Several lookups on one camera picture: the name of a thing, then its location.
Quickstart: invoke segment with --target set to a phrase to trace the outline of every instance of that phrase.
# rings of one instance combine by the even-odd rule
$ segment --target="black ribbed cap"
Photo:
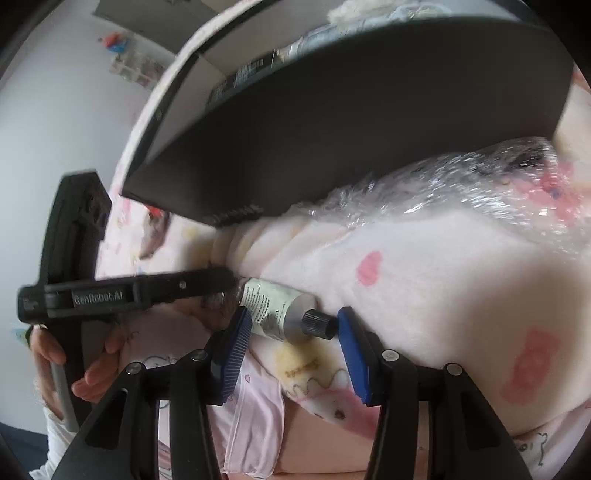
[[[301,331],[306,335],[330,340],[336,335],[336,317],[318,310],[308,310],[301,318]]]

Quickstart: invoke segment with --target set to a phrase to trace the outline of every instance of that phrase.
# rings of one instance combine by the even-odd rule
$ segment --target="bubble wrap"
[[[290,213],[356,228],[384,216],[410,218],[461,203],[530,240],[577,255],[589,243],[589,218],[572,172],[547,140],[522,138],[429,158],[379,180],[336,189],[318,205],[295,205]]]
[[[332,22],[316,28],[291,45],[280,48],[277,50],[279,58],[282,61],[292,60],[306,52],[335,42],[342,37],[375,30],[393,22],[442,17],[450,15],[451,10],[432,2],[410,2],[402,5],[393,2],[382,8],[356,13],[356,15],[352,13],[344,15],[343,18],[335,15],[339,22]]]

